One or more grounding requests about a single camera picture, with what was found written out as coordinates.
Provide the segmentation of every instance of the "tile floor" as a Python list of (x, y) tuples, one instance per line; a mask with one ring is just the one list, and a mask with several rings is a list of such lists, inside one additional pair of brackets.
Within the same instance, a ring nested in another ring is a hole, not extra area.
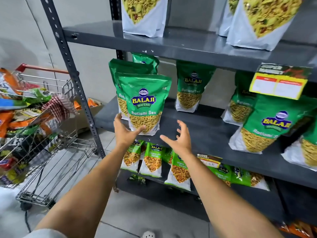
[[(114, 133), (100, 130), (99, 134), (106, 153), (111, 151), (115, 146)], [(84, 133), (81, 138), (92, 139), (89, 132)], [(50, 169), (43, 172), (42, 177), (46, 177), (45, 182), (39, 186), (37, 192), (49, 193), (50, 197), (56, 196), (55, 199), (58, 200), (98, 161), (98, 157), (94, 154), (86, 159), (72, 149), (58, 153), (54, 160), (50, 161)], [(76, 174), (60, 191), (61, 183), (68, 180), (74, 170), (77, 170)], [(28, 233), (24, 223), (24, 212), (21, 211), (19, 202), (14, 199), (21, 188), (0, 189), (1, 237), (21, 238)], [(34, 229), (46, 212), (46, 208), (33, 206), (28, 215), (31, 229)], [(147, 230), (154, 231), (157, 238), (216, 237), (212, 226), (206, 221), (123, 191), (111, 193), (95, 237), (134, 238), (142, 236)]]

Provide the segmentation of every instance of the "shopping cart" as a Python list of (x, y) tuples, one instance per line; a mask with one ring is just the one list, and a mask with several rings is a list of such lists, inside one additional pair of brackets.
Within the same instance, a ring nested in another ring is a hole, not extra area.
[[(60, 123), (49, 109), (40, 111), (47, 100), (39, 100), (32, 90), (39, 88), (42, 92), (59, 92), (73, 101), (75, 91), (72, 81), (56, 79), (56, 76), (48, 78), (28, 74), (32, 70), (65, 74), (69, 79), (67, 71), (27, 64), (21, 64), (13, 72), (19, 90), (16, 95), (10, 94), (10, 98), (28, 98), (31, 103), (32, 99), (37, 100), (32, 104), (30, 113), (25, 111), (30, 115), (31, 122), (24, 128), (7, 133), (9, 137), (6, 137), (5, 144), (0, 148), (0, 186), (19, 187), (21, 190), (17, 200), (50, 208), (85, 161), (96, 153), (96, 148), (93, 141), (77, 138), (76, 129), (68, 133), (60, 130)], [(0, 88), (0, 94), (8, 96), (4, 88)], [(92, 167), (98, 160), (99, 157), (95, 157)]]

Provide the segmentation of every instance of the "shelf label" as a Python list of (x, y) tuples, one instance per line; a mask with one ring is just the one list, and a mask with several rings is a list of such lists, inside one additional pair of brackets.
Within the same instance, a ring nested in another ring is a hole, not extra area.
[(211, 155), (203, 155), (203, 154), (197, 154), (197, 157), (200, 159), (201, 162), (204, 163), (206, 166), (219, 168), (219, 165), (221, 164), (222, 158), (211, 156)]
[(262, 63), (250, 85), (250, 92), (298, 100), (312, 68)]

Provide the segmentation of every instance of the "sleeve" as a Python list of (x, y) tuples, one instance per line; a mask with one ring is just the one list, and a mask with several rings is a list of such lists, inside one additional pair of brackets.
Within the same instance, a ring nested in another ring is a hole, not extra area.
[(52, 229), (40, 229), (32, 231), (30, 234), (23, 238), (67, 238), (64, 234), (57, 230)]

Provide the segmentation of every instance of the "red and white checkered cloth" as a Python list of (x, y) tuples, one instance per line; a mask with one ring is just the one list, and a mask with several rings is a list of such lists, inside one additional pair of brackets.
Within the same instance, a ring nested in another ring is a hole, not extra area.
[(54, 115), (60, 123), (69, 118), (69, 114), (77, 114), (74, 104), (69, 101), (68, 97), (61, 93), (52, 94), (52, 98), (42, 106), (42, 110), (49, 109), (49, 112)]

